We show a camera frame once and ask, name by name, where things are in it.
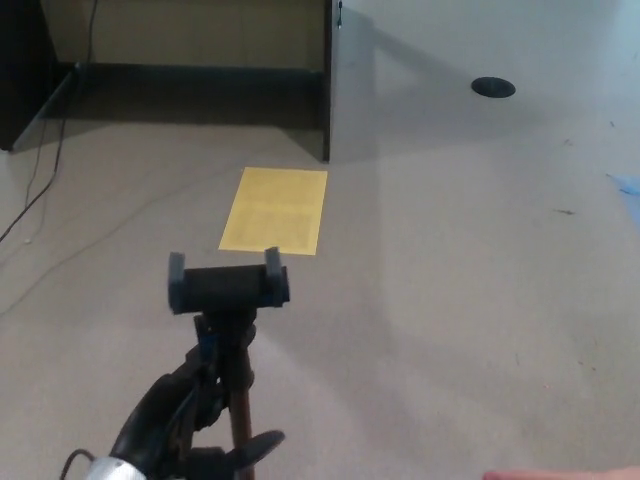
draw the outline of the finger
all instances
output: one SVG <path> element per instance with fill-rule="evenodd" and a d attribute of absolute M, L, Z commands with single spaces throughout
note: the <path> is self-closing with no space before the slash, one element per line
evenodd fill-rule
<path fill-rule="evenodd" d="M 596 480 L 590 472 L 551 472 L 545 470 L 513 470 L 487 472 L 483 480 Z"/>

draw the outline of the dark wooden cabinet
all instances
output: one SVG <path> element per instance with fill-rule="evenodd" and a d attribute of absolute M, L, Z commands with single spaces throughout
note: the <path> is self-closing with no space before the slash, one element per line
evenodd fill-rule
<path fill-rule="evenodd" d="M 324 14 L 324 72 L 322 102 L 322 160 L 331 159 L 333 136 L 333 107 L 335 104 L 336 73 L 338 70 L 338 42 L 342 28 L 342 0 L 325 0 Z"/>
<path fill-rule="evenodd" d="M 11 150 L 56 86 L 39 0 L 0 0 L 0 149 Z"/>
<path fill-rule="evenodd" d="M 324 15 L 321 71 L 98 63 L 87 70 L 68 113 L 102 121 L 315 130 L 321 145 L 313 155 L 328 162 L 342 2 L 318 1 L 324 5 L 318 9 Z M 0 0 L 0 148 L 12 149 L 73 67 L 56 60 L 40 0 Z"/>

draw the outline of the floor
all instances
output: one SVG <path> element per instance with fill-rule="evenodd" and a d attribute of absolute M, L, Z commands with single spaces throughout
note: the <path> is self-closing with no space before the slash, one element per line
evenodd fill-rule
<path fill-rule="evenodd" d="M 637 462 L 640 236 L 606 174 L 640 174 L 640 3 L 345 4 L 318 254 L 286 257 L 292 302 L 251 347 L 255 429 L 288 437 L 259 478 Z M 482 75 L 517 94 L 476 96 Z M 3 225 L 35 156 L 0 163 Z M 0 247 L 0 477 L 108 452 L 181 362 L 168 254 L 259 260 L 217 250 L 248 165 L 323 168 L 277 129 L 70 125 Z M 228 446 L 226 418 L 198 443 Z"/>

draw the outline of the desk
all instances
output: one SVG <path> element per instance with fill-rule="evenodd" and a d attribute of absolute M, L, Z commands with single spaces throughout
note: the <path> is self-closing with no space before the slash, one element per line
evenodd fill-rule
<path fill-rule="evenodd" d="M 48 1 L 47 20 L 39 0 L 0 2 L 4 150 L 84 57 L 90 3 Z M 312 129 L 316 156 L 329 161 L 339 0 L 99 1 L 94 60 L 72 118 Z"/>

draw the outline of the power cord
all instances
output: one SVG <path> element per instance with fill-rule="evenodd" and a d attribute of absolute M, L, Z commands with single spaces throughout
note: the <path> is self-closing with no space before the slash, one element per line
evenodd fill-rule
<path fill-rule="evenodd" d="M 65 480 L 67 478 L 69 470 L 71 469 L 71 465 L 73 464 L 74 460 L 80 456 L 85 457 L 92 463 L 96 459 L 95 455 L 88 450 L 85 450 L 83 448 L 74 450 L 73 452 L 71 452 L 71 455 L 67 457 L 67 461 L 64 462 L 64 467 L 62 467 L 62 471 L 60 472 L 60 480 Z"/>
<path fill-rule="evenodd" d="M 56 150 L 56 157 L 55 157 L 55 161 L 53 163 L 53 172 L 51 173 L 51 177 L 49 178 L 49 181 L 45 184 L 45 186 L 42 188 L 42 190 L 40 191 L 40 193 L 38 193 L 35 197 L 33 197 L 33 199 L 31 201 L 29 200 L 29 190 L 31 189 L 31 184 L 33 183 L 33 179 L 35 179 L 36 173 L 37 173 L 37 168 L 38 168 L 38 164 L 39 164 L 39 152 L 42 149 L 42 144 L 44 143 L 44 132 L 42 133 L 41 137 L 40 137 L 40 145 L 38 147 L 38 159 L 36 160 L 36 166 L 33 170 L 33 174 L 32 174 L 32 179 L 29 181 L 29 187 L 27 188 L 27 198 L 26 198 L 26 205 L 23 208 L 23 210 L 18 214 L 18 216 L 13 220 L 13 222 L 11 222 L 9 224 L 9 226 L 7 227 L 7 229 L 4 231 L 4 233 L 0 236 L 0 243 L 2 243 L 8 236 L 9 233 L 11 233 L 11 230 L 13 230 L 13 228 L 20 223 L 20 220 L 22 220 L 22 218 L 27 214 L 27 212 L 29 212 L 29 210 L 31 210 L 31 207 L 33 207 L 38 200 L 40 200 L 40 198 L 42 198 L 42 196 L 47 193 L 47 191 L 51 188 L 51 185 L 53 185 L 53 182 L 55 181 L 57 175 L 58 175 L 58 170 L 60 169 L 60 160 L 62 157 L 62 145 L 64 144 L 64 134 L 65 134 L 65 130 L 67 127 L 67 120 L 69 118 L 69 109 L 71 107 L 71 105 L 73 105 L 73 103 L 75 103 L 76 99 L 78 98 L 78 96 L 80 95 L 80 92 L 82 91 L 82 89 L 84 88 L 84 84 L 87 80 L 87 73 L 89 70 L 89 64 L 91 63 L 91 52 L 93 50 L 93 26 L 95 24 L 95 19 L 96 19 L 96 12 L 98 11 L 98 0 L 93 0 L 93 6 L 91 8 L 91 16 L 89 17 L 89 39 L 87 42 L 87 57 L 86 60 L 84 62 L 84 65 L 82 66 L 82 71 L 80 73 L 80 79 L 78 81 L 78 85 L 76 87 L 76 90 L 73 94 L 73 96 L 69 99 L 69 101 L 67 102 L 67 104 L 64 107 L 64 110 L 62 112 L 62 123 L 60 125 L 60 135 L 58 137 L 58 149 Z"/>

